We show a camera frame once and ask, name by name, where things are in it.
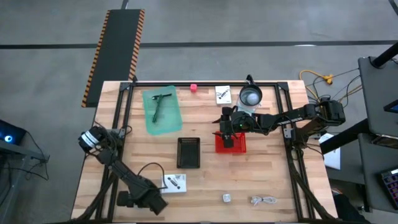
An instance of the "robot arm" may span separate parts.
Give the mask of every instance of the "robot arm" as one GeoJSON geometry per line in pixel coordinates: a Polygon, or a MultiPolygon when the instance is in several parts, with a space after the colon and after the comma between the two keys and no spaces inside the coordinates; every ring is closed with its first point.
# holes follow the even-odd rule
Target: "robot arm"
{"type": "Polygon", "coordinates": [[[301,108],[280,114],[247,114],[243,111],[235,111],[234,108],[223,108],[219,134],[224,147],[233,147],[232,137],[235,133],[260,133],[268,135],[279,126],[293,124],[297,121],[311,120],[302,128],[292,130],[292,140],[295,146],[303,148],[308,137],[321,131],[327,126],[338,126],[345,122],[345,114],[341,103],[335,100],[321,101],[318,104],[307,104],[301,108]]]}
{"type": "Polygon", "coordinates": [[[108,132],[102,127],[94,126],[79,138],[80,147],[98,162],[108,167],[113,175],[121,179],[129,188],[128,192],[119,192],[117,205],[139,208],[150,208],[158,215],[167,202],[162,198],[160,189],[149,179],[136,175],[117,156],[121,138],[117,131],[108,132]]]}

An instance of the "black and orange striped mat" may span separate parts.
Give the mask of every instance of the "black and orange striped mat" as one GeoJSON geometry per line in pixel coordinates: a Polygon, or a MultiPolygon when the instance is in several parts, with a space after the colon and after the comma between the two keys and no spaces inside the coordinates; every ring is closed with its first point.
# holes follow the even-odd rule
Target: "black and orange striped mat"
{"type": "Polygon", "coordinates": [[[132,80],[144,26],[144,10],[110,10],[96,48],[82,107],[96,107],[104,81],[132,80]]]}

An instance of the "wooden table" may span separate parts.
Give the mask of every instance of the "wooden table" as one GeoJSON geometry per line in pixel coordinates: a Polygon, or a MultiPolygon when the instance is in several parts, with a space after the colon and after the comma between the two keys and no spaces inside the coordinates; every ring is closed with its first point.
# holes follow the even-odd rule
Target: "wooden table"
{"type": "MultiPolygon", "coordinates": [[[[294,108],[308,103],[303,81],[288,81],[294,108]]],[[[104,82],[95,120],[106,128],[112,126],[119,82],[104,82]]],[[[132,133],[126,137],[123,162],[137,172],[149,162],[158,162],[166,174],[187,174],[185,194],[165,194],[169,205],[156,216],[149,209],[116,207],[114,222],[294,222],[297,221],[292,186],[287,168],[282,131],[280,128],[268,136],[247,133],[245,154],[216,154],[215,136],[221,107],[215,102],[214,87],[200,87],[191,93],[188,87],[177,87],[178,103],[182,114],[181,131],[151,136],[146,131],[142,92],[152,87],[134,87],[129,125],[132,133]],[[199,137],[201,141],[200,169],[177,169],[177,138],[199,137]],[[224,203],[223,194],[231,194],[232,202],[224,203]],[[252,196],[273,196],[276,204],[260,203],[253,206],[252,196]]],[[[236,102],[241,87],[231,87],[233,102],[236,102]]],[[[257,113],[278,113],[275,91],[261,87],[263,99],[257,113]]],[[[287,110],[282,97],[284,110],[287,110]]],[[[122,104],[119,126],[122,125],[122,104]]],[[[337,217],[322,156],[305,150],[305,166],[310,188],[319,202],[337,217]]],[[[78,217],[94,199],[101,184],[103,166],[93,157],[85,160],[72,212],[78,217]]],[[[142,172],[144,177],[161,186],[161,170],[149,166],[142,172]]],[[[127,186],[119,181],[119,191],[127,186]]],[[[306,211],[303,193],[300,194],[303,210],[306,211]]],[[[107,200],[104,212],[106,215],[107,200]]]]}

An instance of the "white paper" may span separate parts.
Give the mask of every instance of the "white paper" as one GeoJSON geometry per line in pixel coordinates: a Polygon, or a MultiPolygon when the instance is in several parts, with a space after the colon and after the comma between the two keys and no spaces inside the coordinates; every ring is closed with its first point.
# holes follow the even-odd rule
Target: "white paper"
{"type": "Polygon", "coordinates": [[[232,103],[231,89],[229,86],[216,86],[216,102],[218,105],[232,103]]]}
{"type": "Polygon", "coordinates": [[[183,193],[187,192],[187,175],[186,174],[169,174],[164,175],[167,188],[162,189],[162,194],[167,193],[183,193]]]}
{"type": "MultiPolygon", "coordinates": [[[[323,143],[324,141],[330,139],[334,135],[326,133],[319,139],[319,144],[323,143]]],[[[338,169],[340,170],[340,148],[337,148],[331,152],[326,153],[323,155],[325,158],[325,166],[338,169]]]]}

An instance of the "small pink object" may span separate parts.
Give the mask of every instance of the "small pink object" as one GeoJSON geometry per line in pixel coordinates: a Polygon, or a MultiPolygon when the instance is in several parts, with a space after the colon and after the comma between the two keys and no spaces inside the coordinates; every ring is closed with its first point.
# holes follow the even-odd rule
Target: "small pink object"
{"type": "Polygon", "coordinates": [[[196,93],[196,92],[197,92],[197,89],[198,89],[198,85],[196,85],[196,84],[191,84],[191,92],[192,92],[192,93],[196,93]]]}

